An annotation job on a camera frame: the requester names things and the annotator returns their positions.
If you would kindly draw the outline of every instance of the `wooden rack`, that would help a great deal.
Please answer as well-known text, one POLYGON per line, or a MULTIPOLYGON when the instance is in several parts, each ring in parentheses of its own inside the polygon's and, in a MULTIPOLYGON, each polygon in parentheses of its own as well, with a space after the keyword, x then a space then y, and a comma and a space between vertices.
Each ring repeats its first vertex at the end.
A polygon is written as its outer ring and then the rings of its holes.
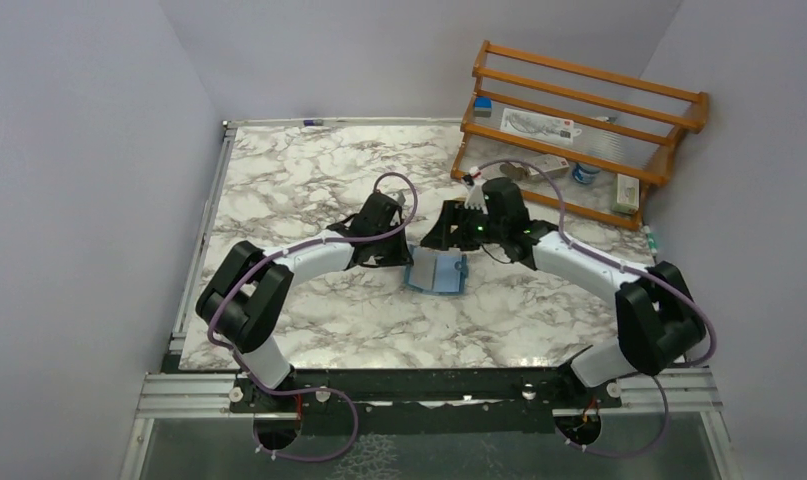
MULTIPOLYGON (((450 175, 454 179, 461 179, 466 173, 459 169, 462 163, 462 158, 465 154, 465 149, 468 145, 472 135, 497 140, 517 147, 529 149, 542 154, 552 154, 564 157, 567 160, 574 162, 581 162, 588 165, 596 166, 602 170, 610 171, 613 173, 621 173, 640 181, 640 196, 639 196, 639 210, 632 216, 623 216, 600 212, 591 208, 573 203, 566 203, 566 209, 572 213, 589 217, 595 220, 606 222, 618 227, 637 230, 642 225, 642 211, 647 194, 651 188, 661 187, 668 183, 673 174, 674 155, 677 147, 682 142, 686 133, 698 133, 706 124, 709 99, 708 95, 703 92, 689 92, 666 85, 647 82, 638 78, 628 77, 617 73, 589 68, 574 63, 565 62, 555 58, 545 57, 542 55, 535 55, 532 53, 516 50, 513 48, 501 47, 492 45, 488 41, 484 41, 480 48, 479 54, 474 62, 472 76, 475 78, 474 91, 471 95, 471 100, 468 103, 468 108, 465 115, 462 117, 463 132, 462 144, 459 148, 459 153, 456 155, 456 160, 453 163, 450 175), (502 72, 486 67, 486 60, 488 55, 498 55, 501 57, 508 57, 521 62, 527 62, 551 69, 561 70, 574 75, 583 77, 594 78, 609 83, 614 83, 629 87, 632 89, 643 90, 654 94, 662 95, 665 97, 675 98, 688 102, 688 107, 682 115, 675 115, 672 113, 660 112, 637 105, 624 103, 617 100, 612 100, 602 96, 594 95, 592 93, 566 88, 551 83, 529 79, 523 76, 515 75, 512 73, 502 72), (487 91, 482 88, 483 79, 496 80, 512 85, 526 87, 539 92, 545 92, 569 99, 577 100, 580 102, 596 105, 610 110, 617 110, 629 115, 635 115, 651 119, 657 122, 671 125, 671 129, 667 135, 662 136, 656 133, 642 131, 635 128, 629 128, 623 125, 612 124, 594 118, 580 115, 578 113, 561 110, 557 108, 540 105, 538 103, 530 102, 520 98, 502 95, 493 91, 487 91), (485 125, 479 125, 474 121, 474 101, 477 97, 487 97, 492 102, 502 103, 511 107, 528 110, 535 113, 541 113, 554 117, 565 118, 573 120, 574 122, 582 125, 587 125, 600 130, 608 131, 617 135, 638 139, 644 142, 649 142, 656 145, 656 150, 647 162, 646 166, 642 168, 635 168, 620 163, 609 161, 605 158, 587 155, 571 149, 562 148, 550 143, 513 135, 511 133, 503 132, 495 128, 485 125)), ((524 191, 524 198, 527 200, 543 203, 552 207, 558 207, 559 204, 555 198, 541 195, 535 192, 524 191)))

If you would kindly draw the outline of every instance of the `gray wall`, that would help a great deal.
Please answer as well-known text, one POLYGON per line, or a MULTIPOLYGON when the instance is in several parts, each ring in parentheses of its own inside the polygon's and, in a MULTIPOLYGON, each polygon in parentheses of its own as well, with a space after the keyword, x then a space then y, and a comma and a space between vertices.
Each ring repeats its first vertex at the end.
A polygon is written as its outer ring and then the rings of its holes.
POLYGON ((685 0, 644 78, 712 95, 647 219, 718 327, 747 478, 807 479, 807 0, 685 0))
POLYGON ((161 0, 230 119, 460 117, 484 39, 639 75, 679 3, 161 0))
POLYGON ((158 4, 102 3, 0 1, 0 478, 116 478, 222 135, 158 4))

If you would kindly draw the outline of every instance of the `blue towel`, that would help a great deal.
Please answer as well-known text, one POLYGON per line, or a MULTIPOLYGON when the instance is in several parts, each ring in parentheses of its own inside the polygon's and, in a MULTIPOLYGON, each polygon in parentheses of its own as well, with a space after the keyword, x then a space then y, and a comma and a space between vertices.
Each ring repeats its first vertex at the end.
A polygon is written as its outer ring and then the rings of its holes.
POLYGON ((435 252, 409 245, 413 265, 406 266, 403 283, 430 295, 462 295, 468 277, 468 258, 459 252, 435 252))

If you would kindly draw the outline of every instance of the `glass panel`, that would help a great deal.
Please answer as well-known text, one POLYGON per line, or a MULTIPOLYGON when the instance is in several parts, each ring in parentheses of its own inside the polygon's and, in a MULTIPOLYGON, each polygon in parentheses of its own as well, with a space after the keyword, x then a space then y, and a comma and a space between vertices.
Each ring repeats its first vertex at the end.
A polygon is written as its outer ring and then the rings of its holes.
MULTIPOLYGON (((656 434, 658 415, 604 417, 598 448, 633 450, 656 434)), ((157 420, 145 479, 588 479, 719 478, 699 414, 675 414, 663 443, 630 460, 582 454, 558 435, 522 433, 362 435, 346 455, 322 464, 255 454, 247 419, 157 420)), ((343 437, 298 438, 289 453, 322 454, 343 437)))

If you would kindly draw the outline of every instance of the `marble tabletop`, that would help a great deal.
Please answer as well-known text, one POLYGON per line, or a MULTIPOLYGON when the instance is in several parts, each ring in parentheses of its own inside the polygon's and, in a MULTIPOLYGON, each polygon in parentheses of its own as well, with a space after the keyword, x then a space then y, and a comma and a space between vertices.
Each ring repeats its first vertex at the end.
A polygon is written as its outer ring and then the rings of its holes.
MULTIPOLYGON (((449 177, 461 138, 458 125, 450 124, 240 128, 194 298, 236 242, 277 246, 314 235, 358 211, 384 172, 403 173, 417 186, 420 205, 406 234, 419 242, 442 202, 465 194, 449 177)), ((474 139, 463 166, 533 156, 474 139)), ((500 174, 491 170, 487 176, 500 174)), ((567 177, 559 183, 566 197, 587 206, 604 209, 611 198, 611 178, 599 178, 593 188, 567 177)), ((394 178, 380 188, 408 191, 394 178)), ((540 184, 529 188, 547 190, 540 184)), ((411 196, 405 196, 408 212, 411 196)), ((558 219, 556 210, 528 207, 532 218, 558 219)), ((570 215, 566 230, 614 255, 652 261, 641 233, 570 215)), ((493 250, 500 258, 499 249, 493 250)), ((576 285, 498 264, 481 251, 469 253, 468 262, 466 293, 459 297, 405 288, 402 268, 357 267, 306 282, 289 292, 277 342, 304 368, 554 366, 616 333, 613 312, 576 285)), ((237 368, 224 349, 207 342, 206 324, 190 315, 180 368, 237 368)))

